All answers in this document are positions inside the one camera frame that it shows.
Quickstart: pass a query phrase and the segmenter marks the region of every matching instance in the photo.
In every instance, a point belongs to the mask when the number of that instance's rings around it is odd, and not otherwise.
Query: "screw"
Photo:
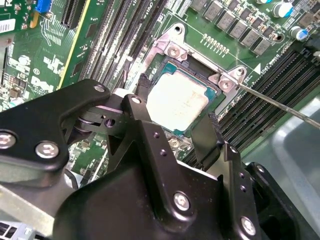
[[[176,58],[176,57],[179,56],[180,50],[176,46],[171,46],[168,49],[168,54],[169,54],[170,57]]]
[[[100,85],[95,85],[94,89],[97,90],[100,93],[103,93],[105,91],[105,89]]]
[[[232,152],[234,152],[235,154],[238,153],[238,150],[237,150],[234,146],[230,146],[230,149],[231,149]]]
[[[105,121],[104,125],[107,127],[107,128],[113,128],[114,125],[116,124],[116,120],[110,118],[108,119],[107,121]]]
[[[153,134],[153,137],[154,137],[155,139],[158,139],[158,138],[160,138],[160,134],[159,134],[158,132],[155,132],[155,133]]]
[[[175,56],[176,54],[177,54],[177,50],[176,49],[171,49],[170,50],[170,54],[172,55],[172,56]]]
[[[169,144],[173,148],[178,148],[180,146],[180,142],[178,139],[172,138],[169,140]]]
[[[243,185],[240,186],[240,189],[241,189],[241,191],[244,192],[244,193],[247,191],[246,187],[243,186]]]
[[[44,141],[35,147],[35,153],[43,159],[53,159],[59,153],[59,148],[54,142]]]
[[[136,104],[140,104],[141,100],[139,98],[137,98],[136,96],[132,97],[132,101],[134,101]]]
[[[160,155],[163,156],[163,157],[167,156],[167,151],[164,150],[164,149],[161,149]]]
[[[249,234],[250,236],[256,235],[256,228],[254,224],[247,217],[243,216],[241,218],[241,224],[247,234]]]
[[[174,200],[175,205],[181,211],[187,211],[190,208],[190,203],[189,203],[187,196],[185,196],[181,192],[176,192],[174,194],[173,200]]]
[[[16,138],[8,132],[0,132],[0,149],[11,148],[16,143]]]
[[[262,173],[265,172],[264,168],[261,165],[257,165],[256,168]]]
[[[229,87],[229,83],[225,82],[224,84],[222,84],[222,88],[227,89]]]
[[[244,73],[245,73],[245,71],[244,71],[243,68],[239,68],[239,69],[236,71],[236,74],[237,74],[239,77],[242,76]]]
[[[182,58],[182,59],[187,59],[187,57],[188,57],[188,55],[187,55],[186,53],[184,53],[184,54],[181,55],[181,58]]]

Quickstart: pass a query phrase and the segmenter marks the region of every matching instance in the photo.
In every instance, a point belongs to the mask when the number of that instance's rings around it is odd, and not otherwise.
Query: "black cable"
[[[149,80],[148,76],[144,73],[141,73],[134,94],[139,96],[145,103],[147,103],[150,87],[151,81]]]
[[[130,70],[130,64],[132,62],[132,57],[128,56],[124,62],[123,72],[122,72],[122,84],[121,87],[124,89],[126,86],[126,82],[128,80],[128,74]]]
[[[209,112],[208,116],[210,118],[212,127],[214,128],[218,139],[223,140],[217,115],[215,114],[214,111],[212,111],[212,112]],[[182,159],[182,162],[188,164],[193,168],[204,170],[204,165],[201,162],[197,161],[196,152],[194,148]]]
[[[71,180],[72,188],[78,190],[79,186],[75,175],[73,175],[72,172],[66,168],[64,169],[64,174]]]

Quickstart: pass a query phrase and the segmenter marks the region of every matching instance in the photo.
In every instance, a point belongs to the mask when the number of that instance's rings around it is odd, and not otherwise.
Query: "capacitor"
[[[248,23],[253,24],[255,20],[256,20],[256,18],[254,16],[250,16],[248,19]]]
[[[267,26],[266,25],[261,25],[260,26],[260,32],[264,33],[267,30]]]
[[[290,35],[298,41],[303,41],[308,37],[308,31],[299,26],[294,26],[290,30]]]
[[[294,7],[291,2],[278,2],[274,5],[272,13],[276,18],[287,18],[293,12]]]
[[[271,3],[272,0],[255,0],[257,4],[268,4]]]
[[[270,38],[271,38],[273,41],[276,41],[277,38],[278,38],[278,34],[272,33],[271,36],[270,36]]]

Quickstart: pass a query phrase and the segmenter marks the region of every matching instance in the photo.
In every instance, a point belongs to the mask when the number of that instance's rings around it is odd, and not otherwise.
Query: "cable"
[[[123,79],[122,79],[122,84],[121,84],[121,87],[123,89],[126,86],[126,82],[127,82],[128,74],[129,74],[129,70],[130,70],[130,64],[132,61],[133,61],[133,58],[128,56],[124,62],[123,73],[122,73]]]
[[[78,190],[79,186],[75,175],[73,175],[72,172],[66,168],[64,169],[64,174],[71,180],[72,188]]]

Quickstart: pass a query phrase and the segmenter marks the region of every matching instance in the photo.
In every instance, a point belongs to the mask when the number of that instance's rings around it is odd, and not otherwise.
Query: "blue connector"
[[[52,0],[38,0],[35,10],[41,14],[49,12]]]

